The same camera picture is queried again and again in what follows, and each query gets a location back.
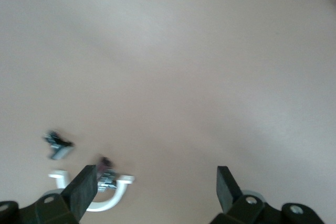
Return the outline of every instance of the table surface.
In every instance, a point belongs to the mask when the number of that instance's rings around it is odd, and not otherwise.
[[[81,223],[209,223],[216,167],[335,223],[336,0],[0,0],[1,200],[103,155],[136,177]],[[47,158],[41,138],[73,141]]]

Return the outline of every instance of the metal fastener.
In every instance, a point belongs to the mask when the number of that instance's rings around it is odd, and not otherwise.
[[[8,208],[8,204],[4,204],[4,205],[0,206],[0,212],[5,211],[7,208]]]
[[[301,207],[299,206],[296,206],[296,205],[292,205],[290,206],[290,210],[294,213],[294,214],[297,214],[297,215],[301,215],[303,214],[303,210]]]
[[[251,197],[251,196],[248,196],[246,198],[246,201],[251,205],[254,205],[254,204],[258,203],[258,201],[254,197]]]
[[[50,202],[52,202],[53,200],[54,200],[54,197],[53,197],[53,196],[50,196],[50,197],[48,197],[48,198],[45,198],[44,203],[50,203]]]

